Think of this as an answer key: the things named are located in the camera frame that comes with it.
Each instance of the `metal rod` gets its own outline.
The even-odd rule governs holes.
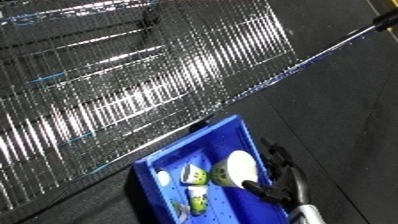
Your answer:
[[[375,33],[375,31],[376,31],[375,25],[369,25],[362,29],[356,30],[356,31],[348,34],[340,42],[332,45],[331,47],[329,47],[325,50],[320,51],[319,53],[315,54],[314,56],[311,56],[308,59],[301,61],[298,64],[295,64],[295,65],[287,68],[285,71],[279,73],[278,75],[276,75],[258,85],[253,86],[252,88],[236,95],[235,97],[232,97],[231,99],[225,101],[223,104],[225,106],[227,106],[227,105],[236,103],[239,100],[246,98],[253,93],[259,92],[271,85],[274,85],[275,83],[311,66],[312,64],[327,58],[328,56],[332,55],[335,51],[340,50],[347,45],[351,45],[354,41],[364,39],[367,35],[369,35],[371,33]]]

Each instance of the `dark floor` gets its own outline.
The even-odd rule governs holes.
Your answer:
[[[375,16],[365,0],[271,5],[300,58]],[[389,33],[374,35],[227,108],[244,117],[255,140],[268,136],[292,153],[327,223],[397,223],[397,55]],[[32,223],[139,223],[137,211],[148,218],[140,223],[152,223],[140,199],[135,210],[127,199],[127,176],[123,170]]]

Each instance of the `blue crate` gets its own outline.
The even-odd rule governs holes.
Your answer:
[[[269,184],[257,149],[242,119],[235,115],[207,126],[177,142],[139,160],[133,166],[152,205],[159,223],[180,223],[171,201],[188,205],[186,185],[180,173],[187,163],[210,171],[212,164],[235,150],[251,154],[258,164],[259,180]],[[172,180],[162,187],[156,170],[167,171]],[[280,206],[260,202],[251,193],[208,183],[208,209],[200,216],[189,216],[184,223],[206,224],[285,224],[286,214]]]

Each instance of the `wire basket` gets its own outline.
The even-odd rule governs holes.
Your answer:
[[[0,40],[0,214],[296,60],[265,0],[0,1]]]

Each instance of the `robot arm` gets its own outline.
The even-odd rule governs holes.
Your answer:
[[[243,187],[262,201],[281,204],[289,214],[290,224],[325,224],[318,209],[311,205],[310,190],[304,172],[293,162],[287,151],[262,139],[269,156],[263,156],[271,186],[244,181]]]

